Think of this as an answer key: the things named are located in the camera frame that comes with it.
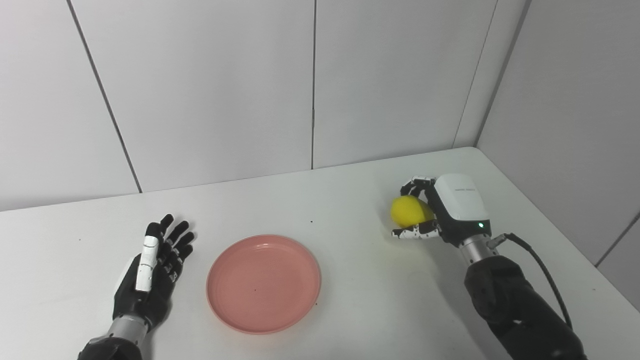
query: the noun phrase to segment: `silver metal cylinder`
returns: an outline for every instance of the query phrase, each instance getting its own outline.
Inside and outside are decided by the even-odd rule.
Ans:
[[[146,335],[147,325],[145,321],[134,315],[123,315],[113,319],[109,332],[107,332],[107,337],[122,338],[137,346],[142,344]]]
[[[491,237],[487,234],[477,234],[462,242],[460,251],[462,251],[462,256],[464,256],[468,265],[498,255],[498,250],[489,249],[487,246],[486,242],[489,240],[491,240]]]

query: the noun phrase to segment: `plate rim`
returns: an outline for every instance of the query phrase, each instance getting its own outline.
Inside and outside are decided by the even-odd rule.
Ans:
[[[218,262],[218,260],[220,258],[222,258],[222,255],[224,255],[227,251],[229,251],[232,247],[236,246],[239,243],[242,243],[244,241],[248,241],[254,238],[258,238],[258,237],[263,237],[263,236],[276,236],[277,238],[281,238],[287,241],[291,241],[294,244],[300,246],[306,254],[308,254],[310,256],[310,258],[313,260],[316,269],[317,269],[317,286],[315,288],[315,296],[312,302],[310,302],[310,305],[308,306],[308,308],[306,308],[304,314],[299,318],[296,319],[295,321],[288,323],[285,326],[281,326],[278,327],[277,329],[272,329],[272,330],[268,330],[268,331],[249,331],[246,329],[242,329],[242,328],[238,328],[236,326],[233,326],[232,324],[226,322],[224,319],[222,319],[222,317],[218,314],[218,312],[215,310],[214,306],[213,306],[213,301],[211,296],[209,295],[209,279],[211,278],[211,275],[213,273],[213,268],[216,266],[216,263]],[[278,234],[258,234],[258,235],[253,235],[253,236],[249,236],[247,238],[244,238],[242,240],[236,241],[235,243],[229,245],[223,252],[220,253],[220,255],[218,255],[218,257],[216,258],[216,260],[213,262],[213,264],[211,265],[210,269],[209,269],[209,273],[207,274],[207,279],[205,282],[205,292],[207,295],[207,303],[209,304],[209,309],[211,309],[211,311],[216,315],[216,318],[218,318],[222,323],[224,323],[226,326],[230,327],[233,330],[245,333],[245,334],[251,334],[251,335],[265,335],[265,334],[273,334],[274,332],[278,332],[278,331],[282,331],[285,329],[288,329],[290,327],[292,327],[293,325],[297,324],[298,322],[300,322],[300,320],[302,320],[305,316],[307,316],[307,314],[309,314],[309,311],[311,311],[311,309],[313,309],[314,304],[317,302],[318,296],[320,296],[320,289],[322,288],[322,273],[320,271],[320,265],[317,262],[316,257],[313,255],[313,253],[311,253],[311,251],[309,251],[309,249],[307,249],[306,246],[302,245],[302,243],[300,243],[299,241],[293,240],[292,238],[289,238],[287,236],[282,236],[282,235],[278,235]]]

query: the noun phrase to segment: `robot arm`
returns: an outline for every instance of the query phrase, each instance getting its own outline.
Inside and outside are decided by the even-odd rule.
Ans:
[[[91,339],[79,360],[141,360],[140,346],[149,331],[166,317],[175,282],[184,260],[191,254],[194,234],[182,235],[189,223],[183,221],[164,239],[173,222],[166,215],[160,224],[147,227],[143,250],[125,274],[114,296],[113,323],[106,335]]]
[[[418,197],[424,192],[435,219],[413,227],[393,230],[398,238],[436,236],[460,249],[469,268],[465,287],[477,313],[514,360],[585,360],[580,339],[547,269],[530,246],[514,234],[491,239],[489,214],[471,178],[447,174],[438,179],[414,177],[401,195]],[[501,256],[496,247],[506,239],[534,255],[550,280],[567,322],[535,292],[520,267]]]

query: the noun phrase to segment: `white table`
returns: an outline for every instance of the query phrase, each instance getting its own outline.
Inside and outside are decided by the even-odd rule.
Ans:
[[[170,212],[198,237],[147,359],[509,359],[472,307],[460,253],[441,240],[389,235],[399,187],[413,175],[448,172],[473,177],[494,234],[514,232],[538,251],[590,359],[638,359],[640,314],[472,148],[2,212],[0,358],[75,359],[109,327],[116,280],[146,225]],[[204,285],[225,248],[264,233],[304,244],[323,282],[301,322],[251,336],[211,313]],[[510,243],[500,252],[557,309],[528,253]]]

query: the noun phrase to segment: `yellow ball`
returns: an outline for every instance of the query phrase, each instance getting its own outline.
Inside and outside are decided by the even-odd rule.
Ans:
[[[434,218],[429,205],[412,195],[400,196],[391,204],[391,219],[399,227],[416,225]]]

